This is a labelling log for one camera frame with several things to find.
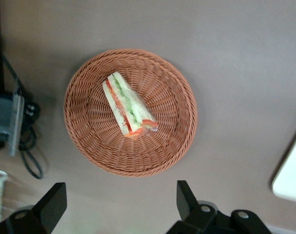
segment wicker basket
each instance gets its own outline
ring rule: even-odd
[[[119,71],[156,117],[157,132],[124,137],[101,83]],[[192,90],[169,62],[143,50],[117,49],[87,61],[73,76],[64,101],[71,139],[92,163],[122,176],[150,176],[174,165],[197,127]]]

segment sandwich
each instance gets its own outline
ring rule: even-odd
[[[124,136],[137,139],[158,129],[154,116],[119,72],[112,73],[102,87]]]

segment black cable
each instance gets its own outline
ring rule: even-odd
[[[25,102],[28,103],[28,100],[27,100],[27,97],[26,97],[26,90],[25,90],[24,86],[22,85],[20,79],[18,78],[18,75],[13,70],[12,66],[10,65],[10,63],[8,62],[6,57],[3,55],[3,53],[1,53],[0,55],[1,55],[1,59],[2,59],[3,63],[6,65],[6,67],[10,71],[13,78],[16,80],[16,82],[17,82],[17,84],[19,86],[19,90],[21,90],[21,93],[22,93],[22,96],[24,97]]]
[[[20,151],[21,159],[22,159],[27,171],[34,178],[42,179],[42,177],[43,177],[42,169],[41,169],[39,163],[36,161],[36,159],[30,153],[30,150],[33,149],[37,143],[37,136],[36,136],[34,129],[32,128],[32,124],[39,117],[39,106],[37,104],[31,103],[27,100],[26,90],[25,90],[24,86],[22,85],[19,77],[17,76],[17,74],[13,70],[12,66],[10,65],[10,63],[8,62],[8,60],[6,59],[6,57],[3,54],[1,54],[1,58],[19,86],[18,93],[21,91],[21,94],[25,100],[24,112],[23,112],[24,113],[23,123],[22,123],[22,128],[21,128],[21,138],[20,138],[20,144],[19,144],[19,151]],[[27,133],[29,134],[29,136],[27,137],[27,139],[25,141],[23,141],[22,139]],[[34,166],[37,168],[37,170],[39,172],[38,175],[34,171],[32,171],[32,169],[30,168],[29,164],[26,161],[25,154],[29,157],[29,159],[32,161]]]

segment woven basket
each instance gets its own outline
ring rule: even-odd
[[[124,137],[101,83],[118,71],[158,121],[157,132]],[[197,127],[192,90],[169,62],[143,50],[117,49],[87,61],[73,76],[64,101],[69,135],[92,163],[122,176],[150,176],[186,153]]]

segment screw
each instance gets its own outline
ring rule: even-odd
[[[244,211],[239,211],[237,213],[241,218],[249,218],[249,215],[245,213]]]
[[[27,213],[26,211],[22,211],[22,212],[16,214],[15,219],[20,219],[20,218],[25,217],[26,213]]]
[[[208,206],[201,206],[201,210],[203,212],[210,212],[211,211],[211,209]]]

